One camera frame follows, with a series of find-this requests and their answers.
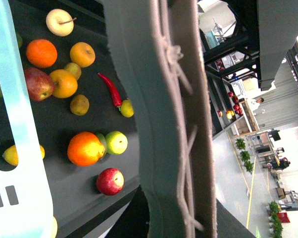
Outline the left gripper grey ribbed left finger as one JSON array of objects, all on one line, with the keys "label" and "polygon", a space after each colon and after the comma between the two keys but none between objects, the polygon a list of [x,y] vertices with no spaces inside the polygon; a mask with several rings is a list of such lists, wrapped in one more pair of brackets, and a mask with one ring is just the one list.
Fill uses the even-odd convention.
[{"label": "left gripper grey ribbed left finger", "polygon": [[194,205],[180,92],[187,82],[165,0],[105,0],[111,57],[131,99],[139,134],[140,185],[150,238],[193,238]]}]

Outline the left gripper grey ribbed right finger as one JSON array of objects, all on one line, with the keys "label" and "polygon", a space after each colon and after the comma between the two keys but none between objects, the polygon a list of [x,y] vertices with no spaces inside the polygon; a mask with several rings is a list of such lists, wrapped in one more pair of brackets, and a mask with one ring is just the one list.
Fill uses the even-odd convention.
[{"label": "left gripper grey ribbed right finger", "polygon": [[168,2],[172,42],[181,47],[179,65],[189,87],[181,86],[188,128],[194,218],[203,230],[198,238],[217,237],[215,168],[212,153],[212,120],[202,43],[198,27],[198,4],[195,0]]}]

